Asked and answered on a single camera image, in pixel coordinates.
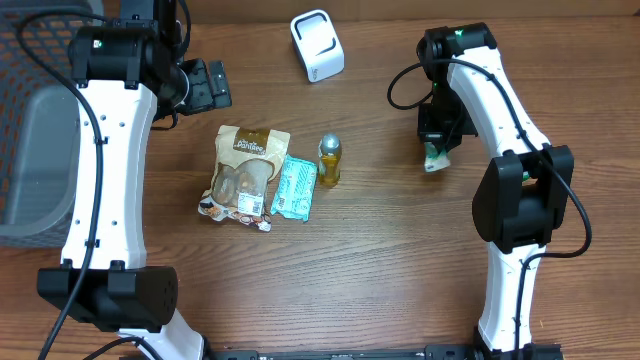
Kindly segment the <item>small teal tissue pack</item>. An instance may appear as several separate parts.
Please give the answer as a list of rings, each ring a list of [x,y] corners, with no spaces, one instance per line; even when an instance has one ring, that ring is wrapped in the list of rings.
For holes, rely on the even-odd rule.
[[[436,172],[451,165],[446,150],[438,150],[431,142],[425,143],[424,170],[426,173]]]

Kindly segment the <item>brown snack wrapper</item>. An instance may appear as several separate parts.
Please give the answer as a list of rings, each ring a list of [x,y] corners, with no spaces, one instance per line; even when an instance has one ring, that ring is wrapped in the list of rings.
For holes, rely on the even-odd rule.
[[[268,185],[281,170],[289,141],[290,134],[283,131],[222,125],[215,138],[211,185],[198,212],[216,222],[230,219],[269,232]]]

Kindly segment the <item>yellow liquid bottle silver cap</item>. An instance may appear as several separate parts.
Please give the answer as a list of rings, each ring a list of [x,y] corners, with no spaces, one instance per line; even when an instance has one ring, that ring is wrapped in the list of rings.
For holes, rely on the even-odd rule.
[[[325,134],[318,145],[318,177],[326,186],[335,186],[340,179],[342,144],[334,133]]]

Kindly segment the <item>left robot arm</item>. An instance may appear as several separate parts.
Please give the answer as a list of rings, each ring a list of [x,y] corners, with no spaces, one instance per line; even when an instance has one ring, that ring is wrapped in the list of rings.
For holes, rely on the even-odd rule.
[[[113,332],[148,359],[209,359],[207,339],[178,311],[176,271],[148,264],[142,226],[153,123],[216,107],[205,63],[185,59],[187,6],[128,1],[116,18],[89,20],[61,77],[79,104],[72,222],[59,264],[38,273],[38,293],[62,318]]]

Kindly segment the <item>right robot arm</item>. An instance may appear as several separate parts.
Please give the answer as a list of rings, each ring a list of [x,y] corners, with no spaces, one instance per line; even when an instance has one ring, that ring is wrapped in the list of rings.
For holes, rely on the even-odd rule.
[[[533,342],[529,317],[537,269],[563,221],[573,155],[552,145],[527,115],[486,24],[430,29],[416,53],[432,82],[417,128],[426,171],[446,167],[465,135],[479,137],[489,156],[472,200],[476,231],[487,244],[486,297],[467,356],[560,359],[560,346]]]

